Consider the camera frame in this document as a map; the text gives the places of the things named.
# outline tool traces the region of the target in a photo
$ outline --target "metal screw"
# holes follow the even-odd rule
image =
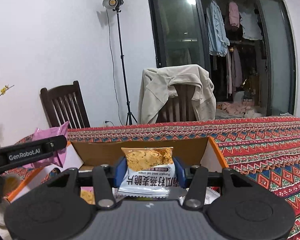
[[[98,205],[100,207],[112,207],[114,202],[111,199],[104,198],[98,201]]]
[[[201,205],[201,202],[197,199],[190,198],[186,201],[186,205],[188,207],[196,208],[196,207],[199,207]]]

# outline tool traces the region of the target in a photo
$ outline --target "cardboard box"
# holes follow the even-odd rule
[[[226,160],[212,137],[166,141],[72,142],[67,145],[66,161],[63,168],[52,164],[44,168],[35,169],[9,195],[8,200],[12,202],[40,185],[42,180],[56,167],[60,171],[71,167],[81,167],[80,170],[83,171],[92,170],[94,166],[105,163],[114,165],[119,157],[124,156],[121,147],[173,147],[172,155],[179,157],[187,165],[201,164],[208,168],[209,171],[218,172],[221,172],[222,168],[228,167]]]
[[[201,164],[209,171],[221,172],[228,167],[212,137],[187,140],[165,141],[127,141],[127,142],[72,142],[76,152],[83,160],[81,170],[90,170],[101,164],[114,165],[119,157],[124,156],[121,147],[173,147],[172,155],[179,157],[185,164]]]

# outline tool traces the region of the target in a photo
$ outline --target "black window frame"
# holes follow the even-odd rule
[[[155,8],[158,6],[155,4],[154,0],[149,0],[149,6],[150,6],[150,15],[151,15],[151,21],[152,21],[152,31],[153,31],[153,38],[154,38],[154,48],[156,53],[156,62],[157,62],[157,68],[162,67],[161,60],[164,58],[162,57],[162,53],[164,53],[164,44],[163,39],[159,39],[159,35],[162,36],[162,33],[158,33],[157,25],[161,24],[160,22],[160,16],[155,15]],[[289,95],[289,108],[288,112],[290,114],[295,113],[295,101],[296,101],[296,83],[297,83],[297,77],[296,77],[296,52],[295,52],[295,44],[294,44],[294,38],[293,38],[293,32],[291,27],[291,22],[289,20],[288,11],[286,8],[286,5],[284,3],[284,0],[275,0],[279,2],[280,8],[282,10],[282,16],[285,23],[286,32],[288,34],[288,46],[289,46],[289,52],[290,52],[290,67],[291,67],[291,75],[290,75],[290,95]],[[203,43],[203,56],[204,56],[204,62],[205,62],[205,69],[209,71],[209,75],[211,75],[211,66],[210,66],[210,57],[209,57],[209,41],[208,41],[208,35],[207,35],[207,27],[204,20],[204,13],[203,8],[201,4],[201,0],[196,0],[198,13],[199,13],[199,21],[200,21],[200,27],[201,27],[201,34],[202,34],[202,43]],[[257,4],[259,9],[261,8],[260,1],[257,0]],[[260,9],[260,16],[263,25],[265,25],[264,21],[264,15],[262,10]],[[271,92],[272,92],[272,78],[271,78],[271,60],[270,60],[270,46],[268,41],[268,34],[266,31],[266,27],[264,27],[264,34],[265,34],[265,44],[266,44],[266,53],[267,53],[267,72],[268,72],[268,101],[267,101],[267,111],[266,115],[270,116],[272,115],[272,100],[271,100]]]

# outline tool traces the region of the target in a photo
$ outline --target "light stand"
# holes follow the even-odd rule
[[[117,20],[118,20],[118,31],[119,31],[119,42],[120,42],[120,52],[121,52],[121,64],[122,64],[122,72],[123,72],[123,80],[124,80],[124,88],[126,90],[126,98],[127,98],[127,107],[128,107],[128,114],[127,114],[127,121],[126,125],[132,125],[132,118],[135,120],[137,123],[137,120],[133,116],[133,113],[131,112],[130,109],[130,101],[129,101],[129,96],[128,96],[128,88],[127,88],[127,80],[126,80],[126,72],[124,69],[124,61],[123,61],[123,52],[122,52],[122,42],[121,42],[121,32],[120,32],[120,21],[119,21],[119,13],[121,12],[119,10],[119,7],[123,4],[123,0],[103,0],[102,5],[106,9],[112,9],[113,11],[117,12]]]
[[[135,117],[133,116],[133,113],[131,112],[130,109],[130,101],[129,101],[129,96],[128,96],[128,87],[127,87],[127,80],[126,80],[126,72],[124,69],[124,61],[123,61],[123,52],[122,52],[122,42],[121,42],[121,32],[120,32],[120,21],[119,21],[119,13],[121,11],[119,11],[119,6],[117,6],[115,9],[113,9],[113,11],[117,12],[117,20],[118,20],[118,31],[119,31],[119,42],[120,42],[120,52],[121,52],[121,64],[122,64],[122,72],[123,72],[123,80],[124,80],[124,88],[126,90],[126,98],[127,98],[127,107],[128,107],[128,114],[127,114],[127,121],[126,121],[126,125],[128,124],[129,121],[129,125],[132,125],[132,118],[135,120],[135,122],[137,123],[137,120],[135,119]]]

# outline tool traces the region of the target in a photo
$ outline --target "white wall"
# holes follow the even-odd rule
[[[0,0],[0,142],[15,143],[48,127],[39,92],[79,80],[91,126],[119,124],[102,0]],[[300,116],[300,0],[286,0],[295,35]],[[142,69],[155,67],[148,0],[124,0],[120,13],[131,108],[137,116]],[[109,12],[120,116],[125,93],[116,18]]]

